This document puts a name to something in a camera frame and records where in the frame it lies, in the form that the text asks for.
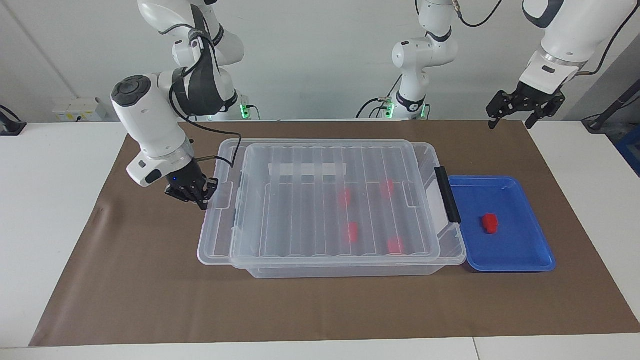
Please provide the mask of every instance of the transparent storage box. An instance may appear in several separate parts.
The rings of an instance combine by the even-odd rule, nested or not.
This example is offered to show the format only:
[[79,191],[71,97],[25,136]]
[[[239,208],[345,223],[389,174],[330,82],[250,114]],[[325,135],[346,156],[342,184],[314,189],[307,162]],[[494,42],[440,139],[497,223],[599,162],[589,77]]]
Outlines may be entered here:
[[[220,156],[236,145],[222,143]],[[404,140],[243,140],[236,166],[216,167],[198,258],[259,279],[430,275],[462,264],[439,166],[432,146]]]

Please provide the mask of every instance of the blue plastic tray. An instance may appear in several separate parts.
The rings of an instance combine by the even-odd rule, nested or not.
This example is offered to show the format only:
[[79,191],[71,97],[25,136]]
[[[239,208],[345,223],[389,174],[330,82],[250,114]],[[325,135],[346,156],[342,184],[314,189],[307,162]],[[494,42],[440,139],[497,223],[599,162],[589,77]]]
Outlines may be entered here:
[[[449,177],[462,217],[467,261],[481,272],[546,272],[556,259],[529,200],[512,177]],[[498,233],[488,234],[482,217],[498,216]]]

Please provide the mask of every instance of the brown mat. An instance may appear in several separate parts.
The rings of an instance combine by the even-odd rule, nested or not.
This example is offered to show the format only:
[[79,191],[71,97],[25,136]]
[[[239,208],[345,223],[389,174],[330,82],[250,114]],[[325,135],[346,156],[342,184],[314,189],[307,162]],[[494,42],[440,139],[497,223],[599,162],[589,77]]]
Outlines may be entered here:
[[[135,185],[128,138],[31,346],[347,340],[640,332],[640,325],[519,122],[217,124],[247,138],[404,138],[436,147],[449,174],[509,175],[557,259],[545,274],[256,280],[204,266],[204,213]],[[199,155],[225,138],[184,126]]]

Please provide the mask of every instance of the table surface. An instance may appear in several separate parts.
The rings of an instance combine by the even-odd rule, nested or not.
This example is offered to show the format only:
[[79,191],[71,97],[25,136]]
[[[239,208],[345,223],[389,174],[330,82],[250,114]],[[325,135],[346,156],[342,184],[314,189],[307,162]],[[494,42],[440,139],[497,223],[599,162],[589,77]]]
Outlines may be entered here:
[[[120,150],[120,123],[30,124],[0,138],[0,359],[637,359],[640,334],[24,348]],[[640,179],[604,135],[540,122],[531,136],[637,318]]]

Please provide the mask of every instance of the white robotic arm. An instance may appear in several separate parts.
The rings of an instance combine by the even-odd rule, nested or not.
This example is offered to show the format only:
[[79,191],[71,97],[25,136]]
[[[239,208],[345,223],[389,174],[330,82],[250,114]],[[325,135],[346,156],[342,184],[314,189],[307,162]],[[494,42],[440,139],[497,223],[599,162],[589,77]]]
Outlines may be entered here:
[[451,36],[454,15],[451,0],[421,0],[419,20],[427,35],[399,42],[393,50],[394,65],[403,75],[400,89],[392,94],[392,117],[417,118],[429,85],[424,69],[448,64],[456,58],[458,42]]
[[562,86],[637,9],[637,0],[524,0],[522,8],[530,22],[545,30],[545,36],[516,91],[498,92],[487,106],[492,129],[502,117],[518,111],[533,111],[528,128],[554,116],[565,101]]
[[221,63],[242,60],[244,47],[237,36],[222,28],[208,6],[214,2],[138,0],[143,17],[160,34],[182,38],[174,44],[173,53],[176,62],[185,67],[131,76],[117,84],[111,94],[122,124],[140,144],[141,152],[127,167],[131,178],[146,187],[165,177],[169,183],[165,193],[195,202],[202,210],[207,208],[218,181],[202,174],[177,117],[248,117],[237,105],[243,97],[235,91],[229,74],[220,69]]

